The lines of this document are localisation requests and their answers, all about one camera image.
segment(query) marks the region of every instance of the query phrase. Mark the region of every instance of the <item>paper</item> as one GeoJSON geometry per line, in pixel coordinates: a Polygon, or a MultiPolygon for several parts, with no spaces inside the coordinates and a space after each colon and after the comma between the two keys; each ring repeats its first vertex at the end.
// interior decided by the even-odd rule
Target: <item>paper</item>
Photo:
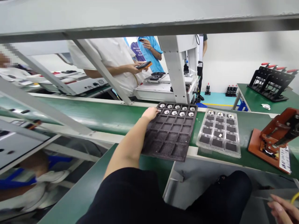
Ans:
{"type": "Polygon", "coordinates": [[[280,148],[279,152],[279,167],[288,173],[291,173],[289,147],[280,148]]]}

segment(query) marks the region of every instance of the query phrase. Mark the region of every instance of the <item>black rack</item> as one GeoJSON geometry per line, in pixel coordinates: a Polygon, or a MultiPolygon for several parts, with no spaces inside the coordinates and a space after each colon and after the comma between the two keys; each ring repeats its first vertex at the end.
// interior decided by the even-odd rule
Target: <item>black rack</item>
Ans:
{"type": "Polygon", "coordinates": [[[260,66],[258,70],[255,70],[247,86],[272,102],[285,101],[289,98],[283,96],[282,93],[295,78],[295,74],[295,72],[288,74],[260,66]]]}

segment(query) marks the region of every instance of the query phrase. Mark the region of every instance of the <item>person's right hand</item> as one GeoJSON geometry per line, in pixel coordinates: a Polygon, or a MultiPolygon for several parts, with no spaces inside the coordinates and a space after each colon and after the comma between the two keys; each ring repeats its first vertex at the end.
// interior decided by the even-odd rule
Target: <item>person's right hand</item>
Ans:
{"type": "Polygon", "coordinates": [[[278,224],[299,224],[299,210],[286,200],[271,194],[273,201],[268,202],[271,214],[278,224]]]}
{"type": "Polygon", "coordinates": [[[149,119],[149,121],[151,121],[152,119],[154,119],[156,117],[158,112],[159,111],[157,108],[149,107],[148,109],[145,110],[145,112],[143,113],[143,115],[141,117],[145,117],[145,118],[149,119]]]}
{"type": "Polygon", "coordinates": [[[136,66],[138,66],[138,63],[135,64],[128,64],[128,65],[123,65],[123,67],[125,68],[126,72],[130,72],[133,75],[141,72],[140,70],[138,70],[137,68],[135,68],[136,66]]]}

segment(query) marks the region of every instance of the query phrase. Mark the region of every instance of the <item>black tray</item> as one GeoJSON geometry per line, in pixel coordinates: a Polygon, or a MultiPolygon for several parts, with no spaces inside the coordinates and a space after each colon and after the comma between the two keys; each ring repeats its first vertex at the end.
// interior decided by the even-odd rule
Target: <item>black tray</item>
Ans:
{"type": "Polygon", "coordinates": [[[185,161],[198,106],[161,102],[157,108],[161,112],[147,126],[141,153],[162,159],[185,161]],[[190,112],[194,113],[193,117],[188,115],[190,112]]]}

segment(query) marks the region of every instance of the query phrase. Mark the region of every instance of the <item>floor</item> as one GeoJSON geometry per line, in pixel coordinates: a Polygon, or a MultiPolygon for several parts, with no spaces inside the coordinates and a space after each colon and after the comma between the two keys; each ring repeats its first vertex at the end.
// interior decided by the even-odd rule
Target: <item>floor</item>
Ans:
{"type": "MultiPolygon", "coordinates": [[[[253,185],[253,192],[255,193],[260,192],[258,191],[260,186],[271,186],[275,189],[298,190],[292,179],[287,179],[279,175],[265,173],[259,170],[218,164],[209,161],[187,158],[185,163],[176,162],[174,169],[177,172],[184,174],[184,181],[172,181],[165,198],[167,203],[182,209],[186,209],[191,205],[211,183],[215,182],[219,175],[229,175],[235,170],[242,170],[250,177],[253,185]]],[[[275,223],[266,203],[266,200],[262,200],[261,198],[252,195],[243,212],[240,223],[275,223]]]]}

